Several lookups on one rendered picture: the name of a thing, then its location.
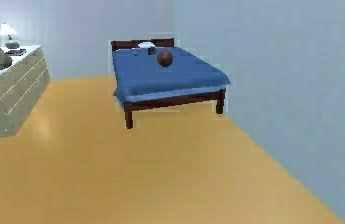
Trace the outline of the olive chest of drawers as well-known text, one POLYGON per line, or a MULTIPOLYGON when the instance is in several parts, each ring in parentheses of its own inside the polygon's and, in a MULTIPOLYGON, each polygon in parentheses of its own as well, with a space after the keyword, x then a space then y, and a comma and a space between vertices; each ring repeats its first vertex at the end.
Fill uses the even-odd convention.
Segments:
POLYGON ((22 56, 0 70, 0 137, 15 135, 51 81, 41 45, 25 46, 22 56))

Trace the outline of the white table lamp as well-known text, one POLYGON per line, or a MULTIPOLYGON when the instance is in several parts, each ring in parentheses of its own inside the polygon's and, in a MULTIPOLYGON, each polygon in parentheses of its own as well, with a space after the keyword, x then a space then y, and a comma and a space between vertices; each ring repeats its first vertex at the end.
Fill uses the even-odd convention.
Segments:
POLYGON ((13 36, 17 34, 17 31, 8 23, 2 23, 0 25, 0 36, 6 37, 5 46, 8 49, 18 49, 20 44, 13 39, 13 36))

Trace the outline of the brown basketball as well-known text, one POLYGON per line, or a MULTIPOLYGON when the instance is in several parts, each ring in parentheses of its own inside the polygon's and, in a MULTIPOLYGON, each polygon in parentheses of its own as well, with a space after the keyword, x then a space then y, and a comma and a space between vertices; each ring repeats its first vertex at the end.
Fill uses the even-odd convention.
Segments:
POLYGON ((168 67, 173 63, 173 55, 169 50, 162 50, 157 55, 157 62, 162 67, 168 67))

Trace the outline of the blue bed with dark frame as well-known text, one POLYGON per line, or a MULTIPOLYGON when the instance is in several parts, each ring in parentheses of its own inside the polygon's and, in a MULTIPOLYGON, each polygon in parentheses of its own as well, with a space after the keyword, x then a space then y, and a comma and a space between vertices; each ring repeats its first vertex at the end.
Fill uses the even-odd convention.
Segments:
POLYGON ((177 47, 172 38, 150 40, 113 40, 111 42, 116 90, 114 96, 123 108, 125 125, 133 127, 134 111, 214 100, 216 112, 224 111, 228 76, 192 53, 177 47), (148 55, 141 42, 156 45, 148 55), (157 55, 169 50, 173 63, 162 67, 157 55))

